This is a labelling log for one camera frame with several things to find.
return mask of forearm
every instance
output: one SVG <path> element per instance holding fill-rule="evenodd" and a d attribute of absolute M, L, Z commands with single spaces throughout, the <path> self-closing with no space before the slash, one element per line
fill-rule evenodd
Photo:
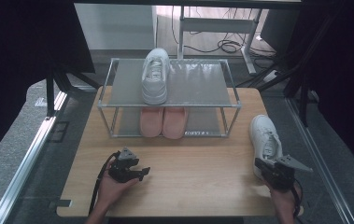
<path fill-rule="evenodd" d="M 286 211 L 276 212 L 276 217 L 280 224 L 294 224 L 293 213 L 289 213 Z"/>
<path fill-rule="evenodd" d="M 86 224 L 101 224 L 104 221 L 109 205 L 98 202 L 86 220 Z"/>

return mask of wrist strap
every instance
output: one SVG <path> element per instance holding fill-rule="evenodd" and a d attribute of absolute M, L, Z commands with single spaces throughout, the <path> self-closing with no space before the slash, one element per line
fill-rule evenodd
<path fill-rule="evenodd" d="M 293 211 L 293 217 L 297 217 L 300 212 L 300 205 L 301 205 L 301 199 L 299 198 L 298 192 L 296 191 L 295 187 L 293 186 L 290 191 L 292 191 L 293 197 L 295 198 L 295 211 Z"/>
<path fill-rule="evenodd" d="M 90 203 L 89 214 L 92 212 L 92 210 L 94 208 L 95 199 L 97 198 L 98 189 L 100 188 L 101 180 L 102 180 L 102 177 L 104 176 L 106 166 L 109 163 L 110 159 L 112 159 L 112 157 L 114 157 L 115 155 L 116 155 L 116 153 L 113 153 L 112 155 L 110 155 L 109 158 L 107 158 L 106 162 L 104 163 L 103 167 L 101 168 L 100 173 L 97 176 L 97 180 L 95 181 L 95 186 L 92 191 L 92 202 Z"/>

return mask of pink slipper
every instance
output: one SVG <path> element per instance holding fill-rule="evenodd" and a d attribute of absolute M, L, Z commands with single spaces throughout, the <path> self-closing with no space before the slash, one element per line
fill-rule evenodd
<path fill-rule="evenodd" d="M 185 107 L 166 107 L 164 110 L 163 136 L 178 139 L 185 134 L 188 109 Z"/>
<path fill-rule="evenodd" d="M 144 137 L 156 137 L 162 132 L 164 107 L 142 107 L 139 120 Z"/>

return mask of human hand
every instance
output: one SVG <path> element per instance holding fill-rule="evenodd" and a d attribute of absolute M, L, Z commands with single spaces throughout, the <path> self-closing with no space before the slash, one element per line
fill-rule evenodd
<path fill-rule="evenodd" d="M 113 161 L 110 161 L 106 165 L 106 171 L 102 176 L 100 187 L 98 189 L 97 202 L 90 213 L 89 218 L 86 220 L 86 224 L 102 223 L 109 206 L 117 201 L 125 190 L 139 182 L 138 178 L 131 179 L 126 183 L 119 183 L 114 180 L 107 172 L 112 163 Z"/>
<path fill-rule="evenodd" d="M 273 206 L 276 209 L 276 216 L 280 223 L 290 224 L 294 223 L 293 221 L 293 212 L 295 210 L 295 198 L 291 190 L 281 191 L 273 189 L 273 187 L 265 180 L 263 180 L 267 188 L 270 189 L 270 196 L 272 198 Z M 302 191 L 300 188 L 295 186 L 295 189 L 302 199 Z"/>
<path fill-rule="evenodd" d="M 109 207 L 111 204 L 117 201 L 125 190 L 139 182 L 138 178 L 131 179 L 126 183 L 119 183 L 118 181 L 114 180 L 108 174 L 108 170 L 112 163 L 113 161 L 110 161 L 107 164 L 106 171 L 104 172 L 100 187 L 98 189 L 97 203 L 104 204 L 106 207 Z"/>

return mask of aluminum rail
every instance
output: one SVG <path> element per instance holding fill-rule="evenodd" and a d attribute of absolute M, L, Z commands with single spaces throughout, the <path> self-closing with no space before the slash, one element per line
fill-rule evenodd
<path fill-rule="evenodd" d="M 299 119 L 296 104 L 294 104 L 290 98 L 286 98 L 286 103 L 287 107 L 290 110 L 290 113 L 293 116 L 296 126 L 298 127 L 299 132 L 301 133 L 301 136 L 304 139 L 304 143 L 307 146 L 314 163 L 319 169 L 319 174 L 322 180 L 324 181 L 324 185 L 333 200 L 333 203 L 336 207 L 337 212 L 340 215 L 340 218 L 342 218 L 342 221 L 345 224 L 354 223 L 354 216 L 351 213 L 351 210 L 345 199 L 345 196 L 342 193 L 342 190 L 339 189 L 336 182 L 334 181 L 333 176 L 329 171 L 325 160 L 322 158 L 319 152 L 319 148 L 317 147 L 316 142 L 314 141 L 311 133 Z"/>
<path fill-rule="evenodd" d="M 7 190 L 0 201 L 0 223 L 4 223 L 7 220 L 7 217 L 10 214 L 17 197 L 19 196 L 25 181 L 27 180 L 32 168 L 35 165 L 35 161 L 46 142 L 49 132 L 57 119 L 57 115 L 64 104 L 66 96 L 67 94 L 62 91 L 58 93 L 54 101 L 54 116 L 47 117 L 42 122 L 34 141 L 30 145 L 25 157 L 22 159 L 19 169 L 10 181 Z"/>

